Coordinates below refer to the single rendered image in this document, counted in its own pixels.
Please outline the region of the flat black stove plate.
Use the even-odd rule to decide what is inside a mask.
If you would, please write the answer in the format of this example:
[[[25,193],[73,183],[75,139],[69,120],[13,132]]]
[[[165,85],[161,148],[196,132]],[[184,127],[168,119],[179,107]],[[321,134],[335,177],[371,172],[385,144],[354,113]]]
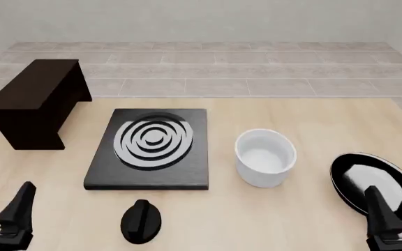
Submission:
[[[116,108],[85,190],[208,190],[205,109]]]

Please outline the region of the dark brown wooden cabinet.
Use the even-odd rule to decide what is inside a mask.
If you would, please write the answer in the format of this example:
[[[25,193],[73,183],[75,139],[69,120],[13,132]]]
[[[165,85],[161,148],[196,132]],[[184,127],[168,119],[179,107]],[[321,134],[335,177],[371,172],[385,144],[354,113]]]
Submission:
[[[64,150],[59,130],[92,97],[77,59],[36,59],[0,90],[0,132],[15,150]]]

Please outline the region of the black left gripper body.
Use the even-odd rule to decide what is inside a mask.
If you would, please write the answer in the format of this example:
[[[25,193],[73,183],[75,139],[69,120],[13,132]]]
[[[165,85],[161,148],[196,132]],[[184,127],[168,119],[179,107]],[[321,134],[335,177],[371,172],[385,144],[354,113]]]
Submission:
[[[33,234],[27,230],[21,230],[17,234],[0,235],[0,251],[27,250],[33,238]]]

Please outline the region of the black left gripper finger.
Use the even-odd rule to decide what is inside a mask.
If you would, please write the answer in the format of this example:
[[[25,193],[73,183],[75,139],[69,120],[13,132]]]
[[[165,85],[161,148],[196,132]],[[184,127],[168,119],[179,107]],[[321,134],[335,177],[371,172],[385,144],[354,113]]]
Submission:
[[[0,234],[33,231],[31,215],[35,193],[36,186],[31,181],[23,183],[15,197],[0,212]]]

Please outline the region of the round black stove knob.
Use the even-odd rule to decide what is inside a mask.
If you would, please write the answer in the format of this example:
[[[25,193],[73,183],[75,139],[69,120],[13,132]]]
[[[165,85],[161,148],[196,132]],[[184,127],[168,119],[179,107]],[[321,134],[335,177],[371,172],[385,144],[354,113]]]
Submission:
[[[161,229],[160,211],[148,200],[139,199],[121,219],[121,233],[132,244],[145,244],[157,236]]]

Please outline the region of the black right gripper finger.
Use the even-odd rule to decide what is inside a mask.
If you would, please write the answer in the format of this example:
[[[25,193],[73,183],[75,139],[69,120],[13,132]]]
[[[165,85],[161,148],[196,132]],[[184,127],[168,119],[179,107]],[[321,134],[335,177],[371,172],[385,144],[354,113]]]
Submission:
[[[364,196],[367,205],[367,236],[393,236],[402,233],[402,220],[389,207],[381,192],[370,185]]]

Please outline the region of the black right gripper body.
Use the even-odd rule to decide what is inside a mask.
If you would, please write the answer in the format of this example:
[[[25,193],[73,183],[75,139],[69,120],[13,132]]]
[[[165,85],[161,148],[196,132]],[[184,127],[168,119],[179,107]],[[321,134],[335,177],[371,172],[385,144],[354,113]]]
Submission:
[[[374,236],[367,234],[370,251],[402,251],[402,238],[399,236]]]

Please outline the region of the white bowl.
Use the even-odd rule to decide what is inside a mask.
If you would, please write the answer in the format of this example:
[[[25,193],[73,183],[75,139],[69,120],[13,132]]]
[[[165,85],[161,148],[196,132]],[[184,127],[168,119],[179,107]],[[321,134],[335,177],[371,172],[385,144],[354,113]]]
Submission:
[[[248,184],[257,188],[280,185],[297,161],[294,144],[270,129],[251,129],[238,136],[234,144],[236,170]]]

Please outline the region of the black and white plate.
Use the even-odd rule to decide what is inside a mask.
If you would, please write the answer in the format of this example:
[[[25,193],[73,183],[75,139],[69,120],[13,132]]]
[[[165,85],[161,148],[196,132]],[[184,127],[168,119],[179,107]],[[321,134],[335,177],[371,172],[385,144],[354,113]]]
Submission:
[[[402,169],[373,154],[340,154],[329,169],[338,196],[354,211],[368,215],[365,190],[374,185],[388,206],[402,220]]]

